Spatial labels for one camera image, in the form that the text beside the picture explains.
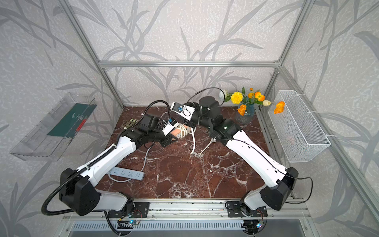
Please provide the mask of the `pink power strip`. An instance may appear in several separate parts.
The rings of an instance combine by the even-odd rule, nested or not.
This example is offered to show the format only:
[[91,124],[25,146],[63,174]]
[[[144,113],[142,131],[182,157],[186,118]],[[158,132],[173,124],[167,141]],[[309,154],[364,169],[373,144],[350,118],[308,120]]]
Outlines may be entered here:
[[178,139],[182,139],[191,133],[192,133],[191,127],[188,127],[188,126],[183,125],[181,123],[170,132],[170,134],[172,134],[173,136],[175,136]]

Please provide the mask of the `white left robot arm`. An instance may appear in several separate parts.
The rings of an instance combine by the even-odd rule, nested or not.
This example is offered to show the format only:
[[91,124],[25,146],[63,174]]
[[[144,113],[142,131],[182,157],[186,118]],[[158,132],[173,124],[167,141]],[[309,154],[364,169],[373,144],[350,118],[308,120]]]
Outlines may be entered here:
[[171,109],[167,119],[149,115],[147,112],[130,128],[124,129],[115,142],[88,163],[61,173],[60,186],[44,201],[41,212],[46,216],[75,212],[80,216],[91,212],[110,210],[129,215],[133,211],[133,199],[122,193],[96,189],[101,179],[128,155],[149,142],[165,146],[174,138],[170,132]]

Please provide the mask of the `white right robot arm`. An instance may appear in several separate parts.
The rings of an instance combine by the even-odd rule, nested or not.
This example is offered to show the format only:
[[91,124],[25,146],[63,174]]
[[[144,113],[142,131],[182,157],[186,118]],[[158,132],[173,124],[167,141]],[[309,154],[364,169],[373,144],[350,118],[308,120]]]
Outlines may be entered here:
[[233,120],[221,113],[221,105],[212,96],[182,106],[182,116],[190,123],[207,129],[208,135],[239,155],[262,178],[264,186],[248,191],[240,200],[245,213],[263,206],[281,210],[301,178],[294,167],[277,163]]

